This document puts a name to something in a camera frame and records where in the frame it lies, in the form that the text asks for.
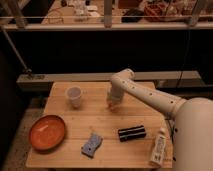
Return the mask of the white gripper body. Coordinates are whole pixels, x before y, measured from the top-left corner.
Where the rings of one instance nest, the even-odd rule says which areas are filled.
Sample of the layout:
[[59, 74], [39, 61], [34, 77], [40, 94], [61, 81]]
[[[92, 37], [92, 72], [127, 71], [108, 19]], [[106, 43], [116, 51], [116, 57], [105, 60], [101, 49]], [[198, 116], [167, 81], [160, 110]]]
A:
[[107, 92], [107, 103], [109, 106], [117, 105], [122, 102], [123, 97], [123, 90], [111, 87]]

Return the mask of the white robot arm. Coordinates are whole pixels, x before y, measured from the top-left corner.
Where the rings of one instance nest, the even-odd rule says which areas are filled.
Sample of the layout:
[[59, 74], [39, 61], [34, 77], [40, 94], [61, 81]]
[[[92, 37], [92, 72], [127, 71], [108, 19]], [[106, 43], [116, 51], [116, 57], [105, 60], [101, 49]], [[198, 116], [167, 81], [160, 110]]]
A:
[[124, 69], [110, 77], [110, 105], [128, 93], [174, 121], [173, 171], [213, 171], [213, 100], [184, 99], [134, 82], [134, 72]]

